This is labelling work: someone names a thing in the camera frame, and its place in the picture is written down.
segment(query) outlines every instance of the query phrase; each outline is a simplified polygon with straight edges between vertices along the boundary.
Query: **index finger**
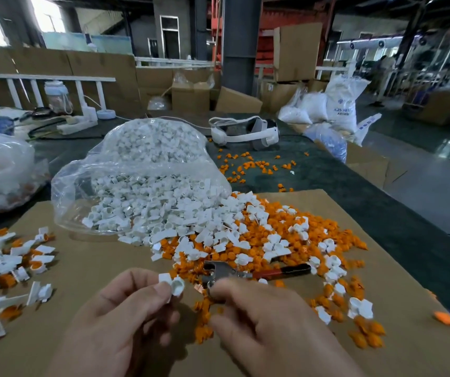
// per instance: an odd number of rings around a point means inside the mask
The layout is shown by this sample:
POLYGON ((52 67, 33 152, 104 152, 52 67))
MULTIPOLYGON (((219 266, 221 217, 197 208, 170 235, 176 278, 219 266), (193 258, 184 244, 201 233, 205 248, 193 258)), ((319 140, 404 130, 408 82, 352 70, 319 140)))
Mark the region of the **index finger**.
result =
POLYGON ((130 268, 108 283, 97 294, 100 304, 97 305, 99 314, 113 310, 135 291, 159 282, 159 274, 143 268, 130 268))
POLYGON ((239 309, 245 311, 256 325, 266 307, 266 301, 275 295, 275 289, 255 281, 241 278, 226 278, 218 280, 211 288, 211 297, 216 300, 233 302, 239 309))

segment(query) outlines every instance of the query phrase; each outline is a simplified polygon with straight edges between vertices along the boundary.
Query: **person's left hand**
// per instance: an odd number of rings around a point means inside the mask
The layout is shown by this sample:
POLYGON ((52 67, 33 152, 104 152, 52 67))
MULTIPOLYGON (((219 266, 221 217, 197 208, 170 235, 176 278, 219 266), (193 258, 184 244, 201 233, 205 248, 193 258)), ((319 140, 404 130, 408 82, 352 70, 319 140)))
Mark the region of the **person's left hand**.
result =
POLYGON ((47 377, 123 377, 136 369, 150 340, 171 341, 169 327, 180 315, 166 304, 170 297, 171 287, 159 283, 157 273, 122 272, 77 312, 47 377))

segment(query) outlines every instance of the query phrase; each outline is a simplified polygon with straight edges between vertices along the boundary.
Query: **person's right hand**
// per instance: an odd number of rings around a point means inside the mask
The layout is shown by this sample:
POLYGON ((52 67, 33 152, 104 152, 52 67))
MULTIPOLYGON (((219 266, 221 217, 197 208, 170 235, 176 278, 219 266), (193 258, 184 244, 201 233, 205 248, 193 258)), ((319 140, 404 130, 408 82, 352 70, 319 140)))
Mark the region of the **person's right hand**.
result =
POLYGON ((364 376, 294 291, 228 278, 216 282, 211 296, 226 301, 211 327, 252 377, 364 376))

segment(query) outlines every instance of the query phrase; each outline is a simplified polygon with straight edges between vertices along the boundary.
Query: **hand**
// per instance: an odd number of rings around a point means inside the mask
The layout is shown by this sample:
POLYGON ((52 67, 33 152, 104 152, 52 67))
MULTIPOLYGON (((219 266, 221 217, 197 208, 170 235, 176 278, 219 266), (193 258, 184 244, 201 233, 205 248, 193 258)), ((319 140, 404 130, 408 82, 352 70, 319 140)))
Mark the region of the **hand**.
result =
POLYGON ((294 291, 228 278, 216 282, 211 296, 226 301, 211 327, 252 377, 364 376, 294 291))
POLYGON ((48 377, 125 376, 138 367, 150 338, 171 341, 180 315, 171 287, 155 272, 122 272, 78 311, 47 371, 48 377))

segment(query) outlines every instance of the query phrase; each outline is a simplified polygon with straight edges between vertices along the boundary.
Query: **table surface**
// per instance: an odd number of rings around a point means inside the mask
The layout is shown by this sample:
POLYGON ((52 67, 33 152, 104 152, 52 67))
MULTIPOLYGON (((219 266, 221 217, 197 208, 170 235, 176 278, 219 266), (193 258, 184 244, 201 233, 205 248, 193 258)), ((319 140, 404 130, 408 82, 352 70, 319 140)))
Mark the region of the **table surface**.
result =
MULTIPOLYGON (((171 112, 165 114, 179 116, 200 126, 205 126, 210 115, 184 116, 171 112)), ((243 119, 248 114, 230 114, 243 119)), ((71 137, 100 137, 122 120, 102 121, 96 127, 78 132, 71 137)), ((278 184, 294 190, 323 189, 391 256, 406 269, 424 288, 434 292, 440 302, 450 309, 450 237, 442 230, 426 221, 417 213, 397 202, 378 189, 346 165, 318 149, 309 139, 294 132, 283 122, 278 122, 279 143, 264 151, 253 151, 248 143, 227 145, 221 153, 214 143, 207 143, 207 151, 218 165, 223 165, 227 153, 238 154, 236 160, 229 159, 230 167, 226 176, 238 165, 248 161, 241 154, 249 151, 255 161, 266 161, 279 168, 273 175, 264 174, 259 168, 247 170, 243 176, 245 183, 233 183, 232 189, 254 193, 277 192, 278 184), (294 160, 294 175, 281 168, 294 160)), ((87 152, 101 139, 83 140, 36 140, 33 145, 38 158, 47 158, 51 174, 72 160, 84 158, 87 152)), ((0 214, 0 227, 12 225, 34 203, 50 199, 50 186, 40 190, 24 206, 11 212, 0 214)))

